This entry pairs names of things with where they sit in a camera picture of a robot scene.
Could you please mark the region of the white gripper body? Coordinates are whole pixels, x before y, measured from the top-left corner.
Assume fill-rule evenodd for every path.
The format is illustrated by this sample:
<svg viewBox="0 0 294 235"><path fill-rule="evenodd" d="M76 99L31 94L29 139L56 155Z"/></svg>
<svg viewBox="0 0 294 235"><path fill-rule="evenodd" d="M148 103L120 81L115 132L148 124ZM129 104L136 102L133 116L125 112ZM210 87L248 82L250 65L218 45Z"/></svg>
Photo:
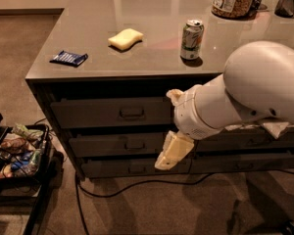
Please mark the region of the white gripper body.
<svg viewBox="0 0 294 235"><path fill-rule="evenodd" d="M194 85L183 91L184 94L179 98L177 105L174 106L173 119L176 127L184 135L194 140L202 140L221 132L220 129L208 126L199 116L195 101L199 88L200 85Z"/></svg>

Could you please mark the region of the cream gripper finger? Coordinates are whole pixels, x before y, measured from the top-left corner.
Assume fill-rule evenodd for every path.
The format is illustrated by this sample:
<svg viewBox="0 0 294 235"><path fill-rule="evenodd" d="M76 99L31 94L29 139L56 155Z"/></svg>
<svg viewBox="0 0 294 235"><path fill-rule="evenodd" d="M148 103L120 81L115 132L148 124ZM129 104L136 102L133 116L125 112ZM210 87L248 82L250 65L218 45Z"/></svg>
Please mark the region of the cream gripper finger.
<svg viewBox="0 0 294 235"><path fill-rule="evenodd" d="M163 145L163 150L155 162L155 168L170 170L184 159L194 147L194 140L180 131L169 131Z"/></svg>
<svg viewBox="0 0 294 235"><path fill-rule="evenodd" d="M166 96L171 100L171 103L176 106L179 98L184 94L183 91L179 89L171 89L166 93Z"/></svg>

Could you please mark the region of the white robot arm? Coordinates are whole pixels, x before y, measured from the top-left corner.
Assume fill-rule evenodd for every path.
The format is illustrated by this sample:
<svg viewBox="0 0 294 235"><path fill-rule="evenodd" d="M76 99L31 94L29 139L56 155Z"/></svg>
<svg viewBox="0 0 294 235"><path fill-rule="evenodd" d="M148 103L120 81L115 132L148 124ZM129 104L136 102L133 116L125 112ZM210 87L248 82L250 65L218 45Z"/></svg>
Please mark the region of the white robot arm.
<svg viewBox="0 0 294 235"><path fill-rule="evenodd" d="M239 47L213 80L167 92L174 106L176 132L166 136L155 168L170 170L184 159L196 140L226 127L276 118L294 124L294 50L257 41Z"/></svg>

